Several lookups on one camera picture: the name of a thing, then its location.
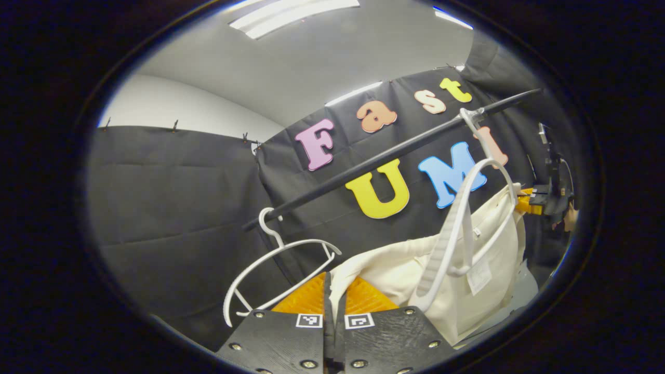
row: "ceiling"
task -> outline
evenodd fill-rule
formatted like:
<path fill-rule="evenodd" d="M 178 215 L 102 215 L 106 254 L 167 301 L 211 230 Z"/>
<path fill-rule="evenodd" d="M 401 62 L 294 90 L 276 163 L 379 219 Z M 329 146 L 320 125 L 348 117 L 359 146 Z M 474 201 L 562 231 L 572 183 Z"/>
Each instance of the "ceiling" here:
<path fill-rule="evenodd" d="M 228 25 L 270 2 L 181 31 L 137 73 L 206 90 L 286 127 L 371 83 L 462 65 L 471 49 L 472 30 L 417 0 L 359 0 L 257 40 Z"/>

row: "foam letter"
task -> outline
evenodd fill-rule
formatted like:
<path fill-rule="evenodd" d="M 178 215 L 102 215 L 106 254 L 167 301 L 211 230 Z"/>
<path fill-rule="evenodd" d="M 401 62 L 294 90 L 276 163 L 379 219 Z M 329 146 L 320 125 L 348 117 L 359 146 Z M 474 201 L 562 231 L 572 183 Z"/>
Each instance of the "foam letter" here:
<path fill-rule="evenodd" d="M 414 96 L 416 97 L 416 100 L 422 104 L 422 107 L 432 114 L 446 111 L 446 105 L 444 102 L 436 98 L 436 96 L 434 96 L 429 90 L 416 91 Z"/>
<path fill-rule="evenodd" d="M 362 129 L 367 132 L 379 131 L 384 125 L 391 124 L 397 120 L 397 113 L 392 112 L 388 107 L 378 100 L 365 103 L 358 109 L 356 117 L 362 120 Z"/>
<path fill-rule="evenodd" d="M 451 81 L 451 80 L 448 79 L 448 78 L 444 78 L 444 79 L 441 81 L 441 84 L 439 85 L 439 87 L 441 87 L 442 89 L 444 89 L 444 90 L 448 90 L 448 92 L 449 92 L 451 95 L 453 95 L 453 97 L 454 97 L 455 99 L 457 99 L 457 101 L 461 101 L 461 102 L 469 102 L 469 101 L 471 101 L 471 94 L 470 94 L 470 93 L 463 93 L 463 92 L 460 91 L 460 89 L 458 88 L 459 86 L 460 86 L 460 83 L 459 83 L 459 82 L 457 82 L 457 81 Z"/>
<path fill-rule="evenodd" d="M 323 147 L 328 149 L 333 148 L 333 138 L 325 131 L 332 130 L 333 128 L 333 122 L 329 119 L 324 119 L 295 136 L 295 140 L 298 140 L 303 145 L 303 148 L 305 148 L 305 153 L 307 153 L 307 158 L 309 158 L 307 168 L 310 171 L 313 172 L 333 160 L 332 154 L 323 152 Z M 321 135 L 317 138 L 318 131 L 321 131 Z"/>
<path fill-rule="evenodd" d="M 409 189 L 397 166 L 399 159 L 394 159 L 387 164 L 379 166 L 376 171 L 388 177 L 388 181 L 395 191 L 395 198 L 389 202 L 381 202 L 376 197 L 372 187 L 372 173 L 369 172 L 345 184 L 346 188 L 353 191 L 358 200 L 358 205 L 363 213 L 370 218 L 386 218 L 399 213 L 409 203 Z"/>
<path fill-rule="evenodd" d="M 446 185 L 457 192 L 462 185 L 464 176 L 475 165 L 475 161 L 469 153 L 469 145 L 466 142 L 453 145 L 450 148 L 450 154 L 453 158 L 452 168 L 434 156 L 424 159 L 418 165 L 418 170 L 427 173 L 434 185 L 436 194 L 439 196 L 439 201 L 436 202 L 439 209 L 449 206 L 455 200 L 455 196 L 448 192 Z M 471 185 L 471 191 L 477 190 L 485 182 L 487 182 L 487 177 L 479 174 Z"/>
<path fill-rule="evenodd" d="M 478 129 L 478 132 L 489 146 L 489 151 L 492 153 L 492 158 L 500 162 L 501 165 L 506 165 L 508 163 L 508 156 L 506 156 L 501 151 L 499 145 L 496 143 L 496 141 L 494 141 L 494 138 L 492 138 L 492 135 L 489 133 L 489 127 L 483 126 L 480 129 Z"/>

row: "cream tote bag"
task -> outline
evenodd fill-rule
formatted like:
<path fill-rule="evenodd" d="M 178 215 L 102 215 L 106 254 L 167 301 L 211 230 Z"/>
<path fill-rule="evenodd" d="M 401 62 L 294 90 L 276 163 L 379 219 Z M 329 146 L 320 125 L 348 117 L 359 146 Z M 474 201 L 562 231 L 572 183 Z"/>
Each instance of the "cream tote bag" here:
<path fill-rule="evenodd" d="M 507 186 L 471 214 L 471 184 L 489 165 Z M 359 276 L 400 307 L 418 306 L 450 345 L 473 333 L 513 294 L 525 249 L 523 214 L 515 211 L 520 187 L 497 161 L 478 162 L 438 235 L 359 254 L 331 271 L 333 321 L 339 299 Z"/>

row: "fluorescent light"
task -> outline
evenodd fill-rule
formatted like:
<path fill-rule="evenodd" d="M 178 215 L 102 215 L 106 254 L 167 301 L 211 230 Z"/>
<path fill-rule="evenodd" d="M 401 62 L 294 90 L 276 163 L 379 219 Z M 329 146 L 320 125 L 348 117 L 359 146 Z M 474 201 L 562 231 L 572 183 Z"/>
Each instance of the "fluorescent light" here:
<path fill-rule="evenodd" d="M 344 95 L 344 96 L 340 96 L 340 97 L 338 97 L 338 98 L 336 98 L 336 99 L 334 99 L 334 100 L 331 100 L 331 101 L 326 102 L 325 106 L 335 105 L 335 104 L 337 104 L 338 102 L 340 102 L 340 101 L 342 101 L 342 100 L 346 100 L 347 98 L 349 98 L 349 97 L 351 97 L 351 96 L 353 96 L 353 95 L 355 95 L 355 94 L 359 94 L 359 93 L 361 93 L 362 91 L 367 91 L 367 90 L 371 90 L 371 89 L 373 89 L 374 87 L 378 87 L 378 86 L 381 85 L 381 83 L 383 83 L 383 81 L 376 82 L 376 83 L 372 83 L 371 85 L 368 85 L 368 86 L 362 87 L 361 89 L 357 89 L 357 90 L 355 90 L 355 91 L 351 91 L 351 92 L 349 92 L 348 94 L 346 94 L 346 95 Z"/>
<path fill-rule="evenodd" d="M 310 15 L 315 15 L 318 13 L 323 13 L 327 11 L 333 11 L 335 9 L 350 8 L 350 7 L 359 7 L 360 3 L 358 0 L 327 0 L 319 1 L 316 3 L 311 3 L 308 5 L 303 5 L 302 7 L 297 7 L 291 9 L 284 13 L 280 13 L 267 21 L 259 24 L 258 26 L 252 28 L 246 32 L 248 37 L 252 39 L 259 38 L 272 30 L 278 29 L 284 25 L 287 25 L 293 21 L 308 17 Z"/>
<path fill-rule="evenodd" d="M 239 2 L 238 4 L 232 5 L 232 6 L 228 7 L 228 8 L 226 8 L 226 9 L 224 9 L 224 13 L 230 13 L 230 12 L 232 12 L 232 11 L 236 11 L 236 10 L 238 10 L 238 9 L 242 9 L 242 8 L 244 8 L 244 7 L 248 7 L 248 6 L 252 5 L 252 4 L 256 4 L 256 3 L 258 3 L 259 1 L 263 1 L 263 0 L 244 0 L 244 1 L 241 1 L 241 2 Z"/>
<path fill-rule="evenodd" d="M 458 25 L 464 26 L 467 29 L 473 30 L 473 27 L 471 27 L 471 25 L 467 25 L 466 23 L 460 21 L 459 19 L 456 19 L 456 18 L 452 17 L 451 15 L 449 15 L 448 13 L 442 11 L 441 9 L 439 9 L 437 7 L 434 7 L 434 14 L 439 18 L 446 19 L 450 22 L 454 22 L 454 23 L 457 23 Z"/>
<path fill-rule="evenodd" d="M 240 29 L 241 27 L 247 26 L 249 24 L 252 24 L 260 19 L 270 17 L 274 14 L 277 14 L 281 11 L 284 11 L 288 8 L 294 7 L 295 5 L 300 5 L 303 3 L 307 3 L 308 0 L 280 0 L 276 1 L 272 4 L 268 4 L 264 7 L 258 8 L 257 10 L 251 12 L 248 15 L 242 16 L 235 20 L 234 22 L 231 22 L 229 26 L 233 27 L 234 29 Z"/>

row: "yellow letter u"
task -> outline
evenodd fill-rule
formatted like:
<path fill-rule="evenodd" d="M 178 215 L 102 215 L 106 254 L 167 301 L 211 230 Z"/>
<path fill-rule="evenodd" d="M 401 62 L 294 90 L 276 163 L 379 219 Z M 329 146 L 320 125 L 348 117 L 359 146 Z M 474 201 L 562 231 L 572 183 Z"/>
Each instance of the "yellow letter u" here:
<path fill-rule="evenodd" d="M 399 159 L 394 159 L 387 164 L 379 166 L 376 171 L 388 177 L 388 181 L 395 191 L 395 198 L 389 202 L 381 202 L 372 187 L 372 173 L 369 172 L 345 184 L 346 188 L 353 191 L 358 200 L 358 205 L 363 213 L 370 218 L 387 218 L 399 213 L 409 203 L 409 189 L 397 166 Z"/>

